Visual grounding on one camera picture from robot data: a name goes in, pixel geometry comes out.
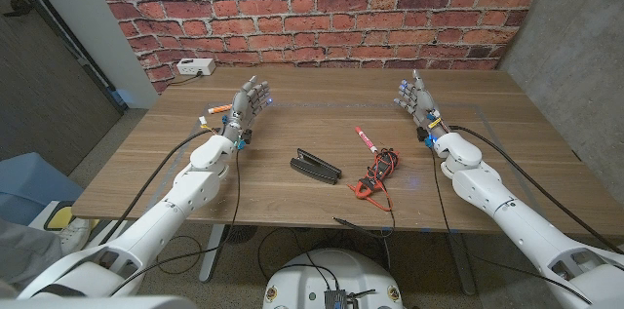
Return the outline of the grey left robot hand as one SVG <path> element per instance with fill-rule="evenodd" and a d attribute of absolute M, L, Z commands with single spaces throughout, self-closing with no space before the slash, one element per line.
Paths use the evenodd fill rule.
<path fill-rule="evenodd" d="M 256 116 L 271 102 L 268 82 L 257 82 L 253 76 L 233 97 L 222 135 L 232 142 L 239 141 L 244 131 L 252 128 Z"/>

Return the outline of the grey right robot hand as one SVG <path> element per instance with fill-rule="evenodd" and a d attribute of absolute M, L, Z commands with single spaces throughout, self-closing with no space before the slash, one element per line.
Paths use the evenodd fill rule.
<path fill-rule="evenodd" d="M 398 94 L 399 97 L 395 98 L 394 102 L 404 108 L 412 117 L 419 140 L 435 142 L 441 136 L 449 133 L 439 111 L 439 106 L 425 88 L 417 69 L 412 71 L 411 81 L 407 79 L 401 81 Z"/>

